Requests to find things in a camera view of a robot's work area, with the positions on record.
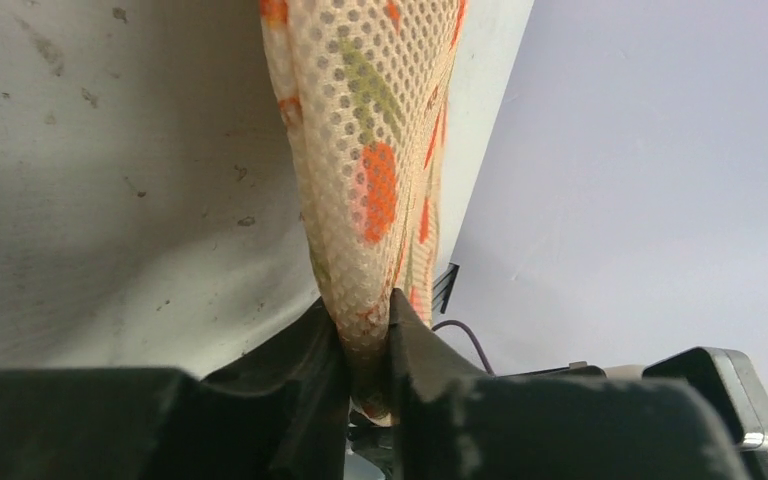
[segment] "mesh bag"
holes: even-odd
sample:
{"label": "mesh bag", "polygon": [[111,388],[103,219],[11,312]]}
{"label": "mesh bag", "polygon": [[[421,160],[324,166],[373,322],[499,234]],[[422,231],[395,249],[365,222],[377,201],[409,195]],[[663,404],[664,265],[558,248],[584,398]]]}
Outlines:
{"label": "mesh bag", "polygon": [[465,8],[466,0],[260,0],[314,275],[354,403],[381,424],[393,288],[431,322],[448,86]]}

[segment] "black cable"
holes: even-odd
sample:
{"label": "black cable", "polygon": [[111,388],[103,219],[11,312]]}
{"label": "black cable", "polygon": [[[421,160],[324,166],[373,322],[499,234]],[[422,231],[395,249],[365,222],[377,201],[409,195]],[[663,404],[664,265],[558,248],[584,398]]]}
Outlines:
{"label": "black cable", "polygon": [[481,348],[481,342],[478,341],[478,337],[472,333],[472,329],[469,328],[465,323],[461,322],[460,320],[444,320],[431,327],[431,331],[436,332],[437,330],[440,330],[447,325],[455,325],[466,332],[466,334],[469,336],[469,339],[472,340],[472,346],[474,346],[475,351],[478,352],[478,358],[481,359],[481,363],[484,365],[484,370],[486,370],[490,375],[496,375],[496,372],[493,371],[493,367],[490,366],[490,361],[487,360],[487,355],[484,354],[484,349]]}

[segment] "stained white surface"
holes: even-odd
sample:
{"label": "stained white surface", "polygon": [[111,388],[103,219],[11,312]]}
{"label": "stained white surface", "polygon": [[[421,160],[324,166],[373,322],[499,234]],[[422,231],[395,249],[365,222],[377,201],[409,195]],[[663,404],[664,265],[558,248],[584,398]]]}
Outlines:
{"label": "stained white surface", "polygon": [[502,373],[709,345],[768,391],[768,3],[538,0],[453,261]]}
{"label": "stained white surface", "polygon": [[[316,298],[257,2],[203,3],[0,0],[0,366],[203,374]],[[443,265],[530,8],[473,3]]]}

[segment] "patterned cloth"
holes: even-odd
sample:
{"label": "patterned cloth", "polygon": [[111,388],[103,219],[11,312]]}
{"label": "patterned cloth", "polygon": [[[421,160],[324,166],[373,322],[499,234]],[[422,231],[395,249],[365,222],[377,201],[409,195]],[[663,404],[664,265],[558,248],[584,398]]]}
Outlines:
{"label": "patterned cloth", "polygon": [[313,271],[353,400],[381,424],[393,288],[431,322],[448,88],[465,9],[466,0],[260,0]]}

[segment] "gray wall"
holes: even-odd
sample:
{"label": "gray wall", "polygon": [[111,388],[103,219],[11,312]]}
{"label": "gray wall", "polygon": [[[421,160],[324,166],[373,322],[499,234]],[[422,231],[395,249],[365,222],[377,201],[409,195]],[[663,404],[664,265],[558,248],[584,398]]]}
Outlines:
{"label": "gray wall", "polygon": [[453,261],[503,373],[710,345],[768,390],[768,2],[538,0]]}

